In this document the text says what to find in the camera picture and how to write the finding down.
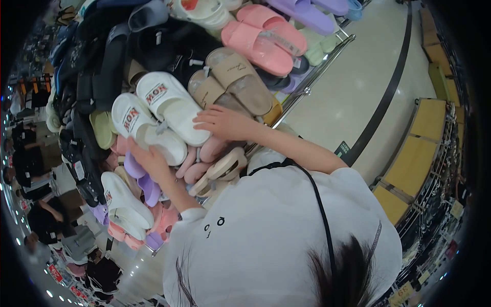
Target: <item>white t-shirt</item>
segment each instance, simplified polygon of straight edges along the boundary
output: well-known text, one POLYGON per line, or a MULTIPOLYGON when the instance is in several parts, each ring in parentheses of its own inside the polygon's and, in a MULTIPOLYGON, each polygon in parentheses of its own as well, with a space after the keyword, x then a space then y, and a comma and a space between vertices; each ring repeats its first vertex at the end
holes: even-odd
MULTIPOLYGON (((351 234, 371 247, 382 223, 371 260, 377 299, 401 269, 396 229, 354 169, 310 173, 335 250, 349 243, 351 234)), ((316 305, 307 252, 326 254, 327 239, 313 187, 297 167, 263 169, 241 178, 209 212, 189 209, 182 218, 164 250, 164 296, 172 307, 190 306, 186 292, 198 307, 316 305)))

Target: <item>red price sign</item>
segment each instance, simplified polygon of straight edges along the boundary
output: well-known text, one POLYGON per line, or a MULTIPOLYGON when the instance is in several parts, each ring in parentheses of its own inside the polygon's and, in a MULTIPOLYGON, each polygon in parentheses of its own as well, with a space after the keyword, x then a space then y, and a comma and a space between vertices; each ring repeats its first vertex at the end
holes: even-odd
POLYGON ((24 199, 21 200, 21 208, 22 210, 27 210, 27 202, 24 199))
POLYGON ((80 292, 80 290, 78 290, 75 286, 72 286, 70 288, 70 290, 73 292, 73 294, 75 294, 78 297, 80 297, 80 295, 82 295, 82 293, 80 292))
POLYGON ((55 268, 55 266, 52 264, 48 267, 50 270, 51 275, 56 279, 56 281, 61 282, 63 280, 63 277, 61 276, 60 272, 55 268))

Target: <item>black floor stripe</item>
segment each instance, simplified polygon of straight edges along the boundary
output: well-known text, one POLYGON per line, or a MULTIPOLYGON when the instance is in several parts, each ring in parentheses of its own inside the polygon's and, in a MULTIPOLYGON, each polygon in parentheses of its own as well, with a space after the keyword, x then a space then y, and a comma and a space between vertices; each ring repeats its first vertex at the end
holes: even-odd
POLYGON ((372 118, 368 122, 367 126, 361 133, 356 143, 351 147, 346 155, 343 155, 341 159, 348 165, 353 166, 355 161, 361 155, 362 151, 365 149, 366 145, 372 138, 373 134, 377 130, 382 122, 382 119, 389 108, 390 102, 394 97, 397 86, 401 81, 402 72, 404 71, 404 66, 406 64, 406 59, 408 57, 409 42, 411 41, 411 24, 412 24, 412 6, 411 2, 408 2, 408 20, 406 22, 406 33, 404 34, 404 40, 402 43, 401 53, 399 54, 399 59, 397 60, 396 68, 392 74, 389 85, 385 90, 385 93, 380 99, 380 103, 372 115, 372 118))

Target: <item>hand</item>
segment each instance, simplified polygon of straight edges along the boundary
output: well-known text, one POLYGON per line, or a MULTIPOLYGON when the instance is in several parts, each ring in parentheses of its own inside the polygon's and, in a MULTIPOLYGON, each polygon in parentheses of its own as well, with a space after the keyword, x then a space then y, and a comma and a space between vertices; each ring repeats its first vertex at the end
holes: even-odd
POLYGON ((251 140, 260 123, 222 106, 211 105, 192 120, 197 130, 208 130, 223 140, 251 140))
POLYGON ((129 137, 128 147, 135 160, 161 186, 162 190, 175 181, 176 178, 171 174, 164 155, 155 146, 149 146, 147 151, 129 137))

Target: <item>shiny floor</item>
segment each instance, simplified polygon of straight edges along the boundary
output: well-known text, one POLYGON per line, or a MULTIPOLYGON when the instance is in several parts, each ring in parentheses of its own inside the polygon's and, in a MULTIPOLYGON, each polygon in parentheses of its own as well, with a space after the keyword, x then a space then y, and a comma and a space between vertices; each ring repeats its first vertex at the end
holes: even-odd
MULTIPOLYGON (((380 126, 353 167, 367 184, 379 175, 396 148, 419 97, 436 97, 428 76, 428 61, 421 49, 420 19, 413 7, 408 58, 401 81, 380 126)), ((372 117, 395 69, 404 39, 407 7, 393 0, 374 0, 364 18, 346 28, 356 34, 352 42, 288 115, 286 122, 302 137, 332 151, 345 141, 352 146, 372 117)), ((87 222, 106 249, 108 234, 90 214, 87 222)), ((121 302, 143 302, 162 294, 162 262, 165 247, 155 257, 143 247, 131 250, 114 241, 110 255, 124 270, 115 297, 121 302)))

